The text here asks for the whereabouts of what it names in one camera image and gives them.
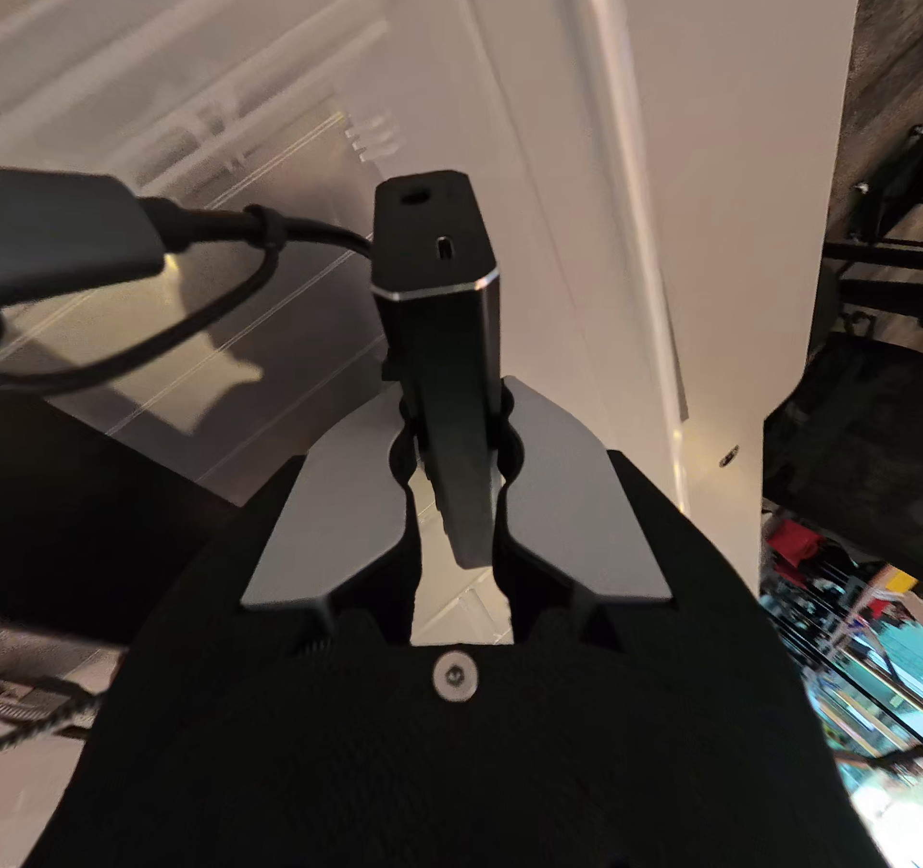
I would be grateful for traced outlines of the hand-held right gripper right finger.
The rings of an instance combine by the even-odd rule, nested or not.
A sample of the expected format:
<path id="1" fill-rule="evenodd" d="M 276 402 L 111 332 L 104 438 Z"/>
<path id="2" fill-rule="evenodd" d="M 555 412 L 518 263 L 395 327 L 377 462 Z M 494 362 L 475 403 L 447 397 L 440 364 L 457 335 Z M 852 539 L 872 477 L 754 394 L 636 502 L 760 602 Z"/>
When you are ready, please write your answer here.
<path id="1" fill-rule="evenodd" d="M 604 600 L 664 604 L 672 591 L 603 442 L 513 376 L 505 526 L 513 547 L 564 583 Z"/>

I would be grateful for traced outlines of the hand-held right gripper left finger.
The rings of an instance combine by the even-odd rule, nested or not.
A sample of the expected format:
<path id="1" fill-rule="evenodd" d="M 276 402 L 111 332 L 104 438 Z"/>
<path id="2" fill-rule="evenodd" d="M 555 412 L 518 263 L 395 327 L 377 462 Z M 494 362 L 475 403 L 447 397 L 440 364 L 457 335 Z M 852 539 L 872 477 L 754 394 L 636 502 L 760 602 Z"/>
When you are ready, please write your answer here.
<path id="1" fill-rule="evenodd" d="M 333 610 L 338 591 L 395 548 L 407 495 L 390 455 L 404 430 L 392 385 L 310 448 L 241 597 L 247 609 Z"/>

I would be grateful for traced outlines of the clear plastic bin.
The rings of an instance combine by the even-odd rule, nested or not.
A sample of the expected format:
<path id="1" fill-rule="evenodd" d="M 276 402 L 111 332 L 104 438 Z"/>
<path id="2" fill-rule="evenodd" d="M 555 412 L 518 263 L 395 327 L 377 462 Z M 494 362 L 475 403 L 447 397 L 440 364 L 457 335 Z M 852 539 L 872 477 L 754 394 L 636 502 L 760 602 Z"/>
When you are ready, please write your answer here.
<path id="1" fill-rule="evenodd" d="M 34 0 L 2 22 L 2 165 L 368 235 L 375 185 L 472 180 L 502 369 L 684 504 L 623 0 Z M 125 644 L 193 551 L 381 389 L 357 253 L 121 380 L 2 395 L 2 617 Z"/>

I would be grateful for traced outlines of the tall black USB hub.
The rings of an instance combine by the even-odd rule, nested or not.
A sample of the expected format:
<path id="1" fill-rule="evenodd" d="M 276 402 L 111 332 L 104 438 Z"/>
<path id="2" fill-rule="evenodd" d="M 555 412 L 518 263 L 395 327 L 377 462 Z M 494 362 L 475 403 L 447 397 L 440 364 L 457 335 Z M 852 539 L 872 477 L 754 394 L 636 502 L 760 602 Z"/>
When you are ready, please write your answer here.
<path id="1" fill-rule="evenodd" d="M 499 266 L 456 170 L 375 190 L 371 290 L 458 566 L 489 566 L 501 413 Z"/>

